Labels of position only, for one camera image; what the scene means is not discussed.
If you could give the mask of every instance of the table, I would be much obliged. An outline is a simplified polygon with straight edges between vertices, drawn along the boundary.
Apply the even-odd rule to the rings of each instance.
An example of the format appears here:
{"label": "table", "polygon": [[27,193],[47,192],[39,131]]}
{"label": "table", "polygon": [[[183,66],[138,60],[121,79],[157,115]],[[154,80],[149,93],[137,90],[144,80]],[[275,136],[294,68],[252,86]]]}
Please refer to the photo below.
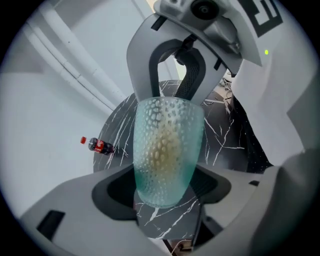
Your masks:
{"label": "table", "polygon": [[[159,83],[162,96],[175,95],[181,80]],[[113,144],[115,153],[110,156],[94,154],[93,171],[99,172],[133,162],[133,135],[138,102],[134,94],[125,99],[109,116],[99,139]],[[232,108],[213,91],[201,105],[204,109],[204,133],[199,162],[211,166],[245,172],[247,151],[242,145],[242,129],[236,125]],[[201,205],[191,187],[181,201],[168,209],[153,208],[134,195],[139,227],[149,238],[175,240],[192,239]]]}

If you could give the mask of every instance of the glass rim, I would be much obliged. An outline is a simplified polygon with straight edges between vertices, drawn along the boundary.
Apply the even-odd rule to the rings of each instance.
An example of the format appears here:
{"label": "glass rim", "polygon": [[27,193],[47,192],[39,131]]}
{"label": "glass rim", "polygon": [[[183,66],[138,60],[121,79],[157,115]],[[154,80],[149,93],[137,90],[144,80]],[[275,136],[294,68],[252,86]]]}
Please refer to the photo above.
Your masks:
{"label": "glass rim", "polygon": [[199,108],[202,111],[204,111],[204,109],[201,107],[201,105],[196,105],[196,104],[192,103],[190,100],[185,99],[185,98],[179,98],[179,97],[173,97],[173,96],[156,96],[156,97],[146,98],[146,99],[140,101],[138,103],[138,105],[140,105],[140,104],[142,104],[144,102],[147,102],[149,100],[153,100],[153,99],[172,99],[172,100],[176,99],[176,100],[179,100],[179,101],[187,102],[188,104],[193,105],[194,107]]}

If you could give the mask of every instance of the camera lens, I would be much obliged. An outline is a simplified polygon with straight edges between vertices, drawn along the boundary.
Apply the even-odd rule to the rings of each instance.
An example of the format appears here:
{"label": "camera lens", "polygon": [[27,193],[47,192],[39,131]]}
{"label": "camera lens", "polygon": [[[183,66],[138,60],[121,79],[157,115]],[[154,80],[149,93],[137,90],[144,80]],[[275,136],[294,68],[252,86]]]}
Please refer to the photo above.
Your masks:
{"label": "camera lens", "polygon": [[212,20],[217,17],[219,7],[210,0],[196,0],[191,4],[191,11],[194,16],[201,20]]}

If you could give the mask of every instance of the white pipe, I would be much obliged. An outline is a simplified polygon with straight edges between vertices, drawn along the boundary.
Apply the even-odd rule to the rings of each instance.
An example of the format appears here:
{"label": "white pipe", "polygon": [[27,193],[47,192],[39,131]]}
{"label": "white pipe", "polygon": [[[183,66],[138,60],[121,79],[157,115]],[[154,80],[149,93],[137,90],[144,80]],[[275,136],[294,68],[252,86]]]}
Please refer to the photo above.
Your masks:
{"label": "white pipe", "polygon": [[44,46],[51,52],[51,54],[63,65],[75,79],[79,81],[88,91],[90,91],[94,96],[96,96],[100,101],[107,105],[110,109],[115,110],[116,106],[111,103],[105,96],[103,96],[96,87],[94,87],[87,79],[85,79],[59,52],[59,50],[51,43],[51,41],[46,37],[42,30],[36,25],[32,18],[27,22],[36,36],[44,44]]}
{"label": "white pipe", "polygon": [[74,57],[80,62],[80,64],[90,74],[92,74],[92,76],[96,78],[100,84],[108,88],[112,97],[116,100],[116,103],[121,103],[126,96],[86,51],[78,38],[64,23],[53,6],[48,1],[45,1],[38,7],[38,9],[49,26],[53,29],[53,31],[57,34],[69,51],[74,55]]}
{"label": "white pipe", "polygon": [[68,82],[71,87],[78,91],[82,96],[84,96],[89,102],[94,104],[97,108],[102,110],[104,113],[111,115],[112,110],[103,104],[99,99],[92,95],[86,88],[84,88],[67,70],[62,66],[59,61],[50,53],[50,51],[44,46],[40,39],[32,32],[29,25],[24,25],[22,31],[35,48],[35,50],[40,54],[40,56],[45,60],[50,67],[53,68],[66,82]]}

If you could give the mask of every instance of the textured glass tumbler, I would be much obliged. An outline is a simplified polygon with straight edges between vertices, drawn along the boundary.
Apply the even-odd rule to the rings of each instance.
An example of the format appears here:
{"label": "textured glass tumbler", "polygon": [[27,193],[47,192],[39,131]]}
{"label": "textured glass tumbler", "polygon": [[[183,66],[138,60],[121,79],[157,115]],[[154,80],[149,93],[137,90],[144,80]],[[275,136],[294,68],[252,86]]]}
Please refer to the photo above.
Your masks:
{"label": "textured glass tumbler", "polygon": [[155,208],[176,205],[198,161],[204,111],[188,100],[153,97],[138,104],[133,166],[140,199]]}

